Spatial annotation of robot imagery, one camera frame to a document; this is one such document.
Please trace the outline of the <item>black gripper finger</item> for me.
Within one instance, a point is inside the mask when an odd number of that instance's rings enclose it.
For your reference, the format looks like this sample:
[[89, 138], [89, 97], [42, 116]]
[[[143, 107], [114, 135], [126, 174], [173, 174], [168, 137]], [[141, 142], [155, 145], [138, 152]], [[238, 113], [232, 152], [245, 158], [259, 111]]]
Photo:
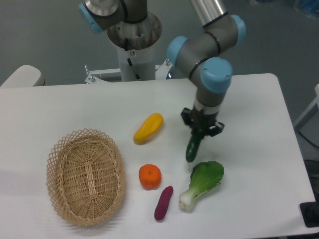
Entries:
[[194, 124], [192, 113], [193, 113], [193, 110], [189, 108], [183, 108], [181, 112], [182, 120], [184, 124], [191, 129], [191, 134], [193, 134], [193, 124]]
[[224, 130], [224, 124], [215, 121], [214, 123], [205, 123], [203, 125], [203, 137], [209, 136], [214, 137], [220, 133], [222, 133]]

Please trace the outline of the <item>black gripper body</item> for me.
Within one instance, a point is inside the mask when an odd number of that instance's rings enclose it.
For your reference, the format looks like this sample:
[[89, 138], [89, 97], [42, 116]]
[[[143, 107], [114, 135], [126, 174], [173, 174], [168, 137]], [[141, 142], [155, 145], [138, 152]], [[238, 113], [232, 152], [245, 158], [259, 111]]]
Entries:
[[215, 126], [218, 113], [219, 106], [194, 105], [192, 109], [193, 126], [200, 129], [208, 129]]

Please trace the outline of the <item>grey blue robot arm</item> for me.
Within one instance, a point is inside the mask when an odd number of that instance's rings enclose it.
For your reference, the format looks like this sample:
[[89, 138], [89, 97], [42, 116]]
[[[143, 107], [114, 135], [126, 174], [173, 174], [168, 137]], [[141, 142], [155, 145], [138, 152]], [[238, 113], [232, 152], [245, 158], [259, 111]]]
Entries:
[[[194, 0], [192, 5], [203, 33], [190, 40], [175, 38], [168, 46], [166, 60], [197, 87], [192, 109], [181, 113], [193, 138], [203, 139], [223, 131], [216, 120], [230, 86], [232, 66], [219, 56], [242, 42], [244, 21], [229, 15], [220, 0]], [[153, 80], [156, 77], [154, 46], [162, 33], [160, 20], [148, 11], [145, 0], [85, 0], [79, 11], [94, 32], [106, 32], [117, 49], [123, 81]]]

